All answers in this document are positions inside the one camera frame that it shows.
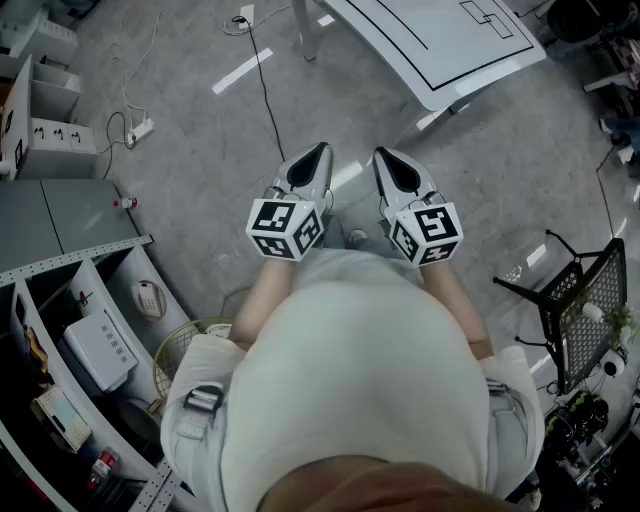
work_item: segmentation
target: telephone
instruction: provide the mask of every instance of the telephone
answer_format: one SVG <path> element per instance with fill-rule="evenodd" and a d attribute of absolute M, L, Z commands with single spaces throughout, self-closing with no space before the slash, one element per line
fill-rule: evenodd
<path fill-rule="evenodd" d="M 167 309 L 164 293 L 151 281 L 138 281 L 131 285 L 133 302 L 147 320 L 160 320 Z"/>

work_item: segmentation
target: small bottle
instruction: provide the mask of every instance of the small bottle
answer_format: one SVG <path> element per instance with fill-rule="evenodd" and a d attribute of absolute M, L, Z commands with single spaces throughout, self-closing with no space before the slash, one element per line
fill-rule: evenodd
<path fill-rule="evenodd" d="M 116 208 L 135 208 L 138 206 L 137 197 L 123 197 L 119 201 L 114 201 L 113 206 Z"/>
<path fill-rule="evenodd" d="M 100 454 L 98 460 L 96 460 L 93 463 L 93 466 L 91 466 L 89 482 L 87 483 L 89 489 L 97 489 L 98 486 L 104 482 L 107 476 L 109 476 L 109 473 L 115 467 L 117 462 L 118 454 L 113 448 L 107 446 Z"/>

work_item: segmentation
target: black chair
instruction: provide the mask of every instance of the black chair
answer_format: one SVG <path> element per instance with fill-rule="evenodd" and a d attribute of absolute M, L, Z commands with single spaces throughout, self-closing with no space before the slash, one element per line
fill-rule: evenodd
<path fill-rule="evenodd" d="M 593 367 L 609 349 L 613 330 L 605 321 L 594 322 L 582 314 L 589 302 L 598 306 L 605 318 L 627 302 L 627 270 L 624 242 L 613 238 L 603 251 L 577 253 L 550 230 L 547 235 L 557 238 L 573 256 L 549 284 L 536 292 L 497 277 L 493 282 L 517 293 L 538 306 L 545 343 L 525 345 L 545 347 L 558 368 L 558 390 L 566 394 L 587 378 Z M 597 258 L 584 272 L 582 258 Z"/>

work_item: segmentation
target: table leg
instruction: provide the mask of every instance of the table leg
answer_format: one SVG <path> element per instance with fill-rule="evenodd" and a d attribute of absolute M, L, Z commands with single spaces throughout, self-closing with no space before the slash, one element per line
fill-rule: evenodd
<path fill-rule="evenodd" d="M 296 15 L 296 22 L 298 23 L 302 52 L 308 62 L 316 58 L 316 42 L 311 34 L 307 3 L 306 0 L 292 0 L 291 4 L 293 5 L 293 12 Z"/>
<path fill-rule="evenodd" d="M 607 76 L 601 80 L 596 80 L 593 83 L 585 85 L 583 89 L 584 92 L 591 92 L 595 91 L 596 89 L 600 89 L 601 87 L 606 87 L 610 84 L 622 85 L 629 88 L 633 87 L 631 79 L 629 78 L 629 72 L 623 71 L 622 73 L 616 73 L 615 75 Z"/>

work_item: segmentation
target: green plant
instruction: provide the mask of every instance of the green plant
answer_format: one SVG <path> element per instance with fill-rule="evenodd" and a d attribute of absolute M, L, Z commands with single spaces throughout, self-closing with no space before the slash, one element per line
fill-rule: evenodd
<path fill-rule="evenodd" d="M 604 320 L 613 331 L 611 348 L 613 348 L 614 350 L 616 350 L 620 346 L 622 329 L 624 329 L 625 327 L 629 327 L 630 330 L 634 330 L 636 327 L 635 323 L 633 322 L 633 311 L 631 311 L 626 306 L 613 309 L 609 314 L 605 315 Z"/>

